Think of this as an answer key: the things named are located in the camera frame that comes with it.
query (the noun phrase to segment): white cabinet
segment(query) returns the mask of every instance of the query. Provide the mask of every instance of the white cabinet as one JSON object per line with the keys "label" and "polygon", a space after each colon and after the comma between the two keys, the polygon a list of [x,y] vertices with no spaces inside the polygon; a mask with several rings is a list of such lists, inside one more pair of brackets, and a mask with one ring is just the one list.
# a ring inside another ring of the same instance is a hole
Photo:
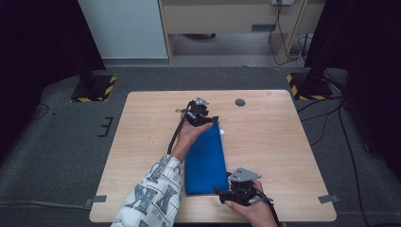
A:
{"label": "white cabinet", "polygon": [[167,59],[157,0],[78,0],[102,59]]}

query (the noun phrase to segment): wooden table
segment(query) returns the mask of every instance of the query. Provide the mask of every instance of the wooden table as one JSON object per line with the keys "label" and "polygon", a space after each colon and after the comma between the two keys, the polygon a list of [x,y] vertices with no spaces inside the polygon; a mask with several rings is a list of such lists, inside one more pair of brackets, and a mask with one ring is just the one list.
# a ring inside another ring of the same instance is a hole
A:
{"label": "wooden table", "polygon": [[[332,221],[333,204],[307,142],[291,96],[284,90],[132,92],[113,140],[90,219],[112,222],[134,186],[166,153],[180,120],[176,109],[202,97],[218,115],[227,171],[244,167],[262,175],[280,221]],[[235,105],[242,98],[243,107]],[[183,195],[176,222],[246,222],[218,196]]]}

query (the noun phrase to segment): human arm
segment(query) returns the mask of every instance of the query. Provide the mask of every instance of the human arm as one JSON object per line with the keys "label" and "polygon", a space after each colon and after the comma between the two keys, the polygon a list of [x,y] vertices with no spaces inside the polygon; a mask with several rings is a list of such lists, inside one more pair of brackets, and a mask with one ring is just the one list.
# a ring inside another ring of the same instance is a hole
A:
{"label": "human arm", "polygon": [[173,225],[183,191],[183,160],[198,136],[212,125],[193,127],[183,122],[174,149],[153,165],[133,188],[121,205],[113,227]]}
{"label": "human arm", "polygon": [[[253,184],[258,191],[263,192],[262,183],[253,180]],[[263,200],[255,201],[249,206],[243,206],[234,201],[226,201],[225,204],[246,218],[252,227],[277,227],[272,211]]]}

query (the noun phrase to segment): hand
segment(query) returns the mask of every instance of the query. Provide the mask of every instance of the hand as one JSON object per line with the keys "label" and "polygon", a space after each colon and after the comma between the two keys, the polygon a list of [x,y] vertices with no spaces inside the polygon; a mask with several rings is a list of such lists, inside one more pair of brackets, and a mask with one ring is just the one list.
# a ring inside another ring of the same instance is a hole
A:
{"label": "hand", "polygon": [[[185,113],[181,114],[181,119],[185,117]],[[177,144],[174,149],[171,150],[171,155],[176,157],[178,160],[183,162],[186,153],[191,148],[192,144],[197,140],[198,136],[204,131],[209,130],[213,126],[213,123],[206,123],[201,126],[194,127],[188,121],[184,121],[177,135]]]}
{"label": "hand", "polygon": [[[253,184],[257,190],[263,192],[261,182],[253,180]],[[263,200],[255,201],[250,206],[243,206],[234,201],[226,201],[225,204],[245,217],[252,227],[277,227],[269,206]]]}

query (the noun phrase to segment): small round object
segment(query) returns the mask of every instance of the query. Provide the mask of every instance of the small round object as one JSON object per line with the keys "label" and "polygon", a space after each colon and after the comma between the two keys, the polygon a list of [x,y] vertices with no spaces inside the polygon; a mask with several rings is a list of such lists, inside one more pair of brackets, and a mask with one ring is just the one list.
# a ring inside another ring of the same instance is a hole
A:
{"label": "small round object", "polygon": [[237,105],[237,106],[239,106],[239,107],[243,107],[243,106],[245,106],[245,100],[244,99],[242,99],[242,98],[238,98],[236,101],[235,101],[235,105]]}

